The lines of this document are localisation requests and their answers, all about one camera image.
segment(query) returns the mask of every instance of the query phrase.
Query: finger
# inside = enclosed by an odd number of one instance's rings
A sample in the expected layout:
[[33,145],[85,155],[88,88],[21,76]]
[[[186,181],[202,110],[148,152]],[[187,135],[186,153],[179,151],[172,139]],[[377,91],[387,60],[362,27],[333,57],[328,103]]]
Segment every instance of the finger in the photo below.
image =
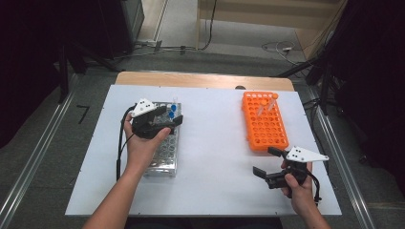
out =
[[307,169],[312,172],[312,162],[307,162]]
[[295,189],[295,188],[297,188],[299,186],[297,179],[291,174],[286,174],[284,176],[284,179],[286,180],[288,186],[291,189]]
[[286,169],[287,168],[287,162],[285,160],[283,160],[283,163],[281,164],[281,168],[282,169]]
[[288,196],[289,190],[288,190],[288,188],[282,188],[281,192],[283,192],[284,196]]
[[305,179],[302,186],[305,187],[305,188],[311,188],[312,187],[312,177],[307,176],[307,178]]
[[132,124],[131,124],[131,120],[132,117],[130,114],[128,114],[127,116],[125,116],[125,120],[124,120],[124,131],[125,134],[128,136],[130,136],[132,134]]
[[170,132],[170,128],[166,127],[160,130],[158,134],[153,138],[153,140],[156,141],[157,144],[161,144],[167,138]]

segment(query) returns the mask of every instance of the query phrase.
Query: person's left hand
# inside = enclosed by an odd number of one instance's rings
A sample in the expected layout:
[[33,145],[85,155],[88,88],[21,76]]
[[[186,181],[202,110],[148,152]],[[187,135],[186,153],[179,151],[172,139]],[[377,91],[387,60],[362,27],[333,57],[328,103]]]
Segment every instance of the person's left hand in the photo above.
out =
[[153,139],[140,138],[132,132],[131,115],[125,117],[124,131],[127,142],[127,165],[124,173],[142,175],[153,159],[155,151],[170,134],[170,128],[162,129]]

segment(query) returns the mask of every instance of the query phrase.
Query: black stand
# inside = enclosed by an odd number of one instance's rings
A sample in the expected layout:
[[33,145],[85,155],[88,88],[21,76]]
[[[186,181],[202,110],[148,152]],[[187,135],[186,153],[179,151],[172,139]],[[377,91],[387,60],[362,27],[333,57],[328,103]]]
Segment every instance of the black stand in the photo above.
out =
[[89,51],[79,43],[63,39],[59,46],[59,72],[60,72],[60,98],[59,103],[62,103],[69,93],[68,81],[68,60],[74,68],[75,73],[86,73],[86,62],[83,60],[83,55],[89,56],[94,59],[98,64],[104,66],[108,70],[120,73],[124,70],[118,70],[115,66],[108,63],[97,54]]
[[312,58],[311,60],[302,63],[300,65],[295,66],[294,68],[276,75],[277,77],[289,77],[295,73],[298,73],[306,68],[312,66],[310,69],[307,77],[306,82],[308,85],[315,85],[316,82],[322,77],[322,86],[321,86],[321,95],[320,99],[320,107],[324,115],[328,115],[327,111],[327,103],[328,103],[328,90],[331,80],[330,70],[331,64],[329,64],[325,58],[325,53],[321,53],[319,56]]

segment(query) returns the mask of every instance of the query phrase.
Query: orange test tube rack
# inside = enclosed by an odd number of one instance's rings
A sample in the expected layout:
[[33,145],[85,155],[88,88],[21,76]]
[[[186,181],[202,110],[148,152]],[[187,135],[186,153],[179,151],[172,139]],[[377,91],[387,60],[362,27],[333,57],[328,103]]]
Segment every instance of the orange test tube rack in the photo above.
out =
[[268,147],[285,150],[288,146],[287,133],[277,101],[270,110],[263,107],[264,104],[269,105],[272,97],[272,92],[244,93],[242,110],[245,114],[246,138],[252,151],[267,152]]

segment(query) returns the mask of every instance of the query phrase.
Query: blue object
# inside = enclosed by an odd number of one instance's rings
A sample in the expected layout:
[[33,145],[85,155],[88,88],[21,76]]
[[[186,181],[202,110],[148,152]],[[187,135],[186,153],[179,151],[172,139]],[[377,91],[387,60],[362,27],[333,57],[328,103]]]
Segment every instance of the blue object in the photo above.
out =
[[169,117],[170,117],[170,118],[174,118],[174,117],[175,117],[175,113],[174,113],[174,112],[169,112]]
[[173,112],[175,112],[177,110],[177,106],[175,104],[172,104],[172,106],[170,107],[170,109],[172,109]]

